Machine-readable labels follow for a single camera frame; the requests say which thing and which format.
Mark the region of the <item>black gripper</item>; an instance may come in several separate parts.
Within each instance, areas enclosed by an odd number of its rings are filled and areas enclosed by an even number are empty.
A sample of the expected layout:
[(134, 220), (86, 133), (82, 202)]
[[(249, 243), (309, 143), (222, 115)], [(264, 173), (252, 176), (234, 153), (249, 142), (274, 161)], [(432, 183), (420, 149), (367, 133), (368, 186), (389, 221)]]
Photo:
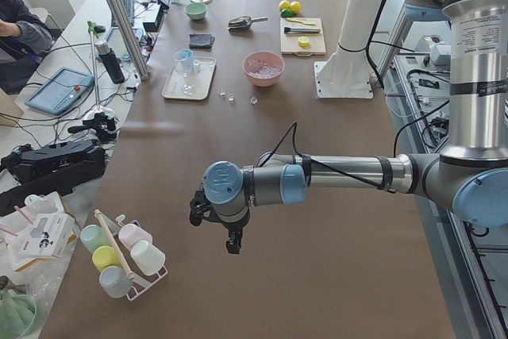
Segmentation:
[(239, 254), (241, 251), (242, 229), (248, 224), (250, 211), (248, 207), (240, 209), (239, 217), (227, 221), (220, 216), (218, 209), (206, 198), (203, 190), (197, 190), (190, 201), (189, 221), (193, 226), (200, 226), (202, 221), (219, 223), (228, 230), (228, 239), (225, 242), (228, 254)]

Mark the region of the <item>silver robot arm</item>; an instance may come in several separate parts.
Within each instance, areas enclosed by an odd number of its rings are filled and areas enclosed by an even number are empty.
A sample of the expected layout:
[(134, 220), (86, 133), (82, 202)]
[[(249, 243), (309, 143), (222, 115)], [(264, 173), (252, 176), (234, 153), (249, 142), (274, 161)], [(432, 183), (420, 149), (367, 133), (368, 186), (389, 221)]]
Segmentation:
[(211, 164), (190, 203), (190, 223), (216, 222), (241, 249), (253, 206), (291, 204), (310, 187), (372, 187), (427, 198), (486, 228), (507, 222), (507, 0), (405, 0), (411, 21), (451, 24), (449, 127), (434, 154), (392, 157), (263, 154), (253, 166)]

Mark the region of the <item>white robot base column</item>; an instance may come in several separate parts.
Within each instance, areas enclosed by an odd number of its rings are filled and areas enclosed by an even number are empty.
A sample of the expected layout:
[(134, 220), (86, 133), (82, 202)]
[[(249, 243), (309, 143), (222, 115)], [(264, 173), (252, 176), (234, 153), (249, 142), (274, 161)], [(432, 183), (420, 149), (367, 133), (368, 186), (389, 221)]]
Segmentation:
[(348, 0), (336, 51), (314, 63), (319, 98), (373, 98), (368, 45), (383, 0)]

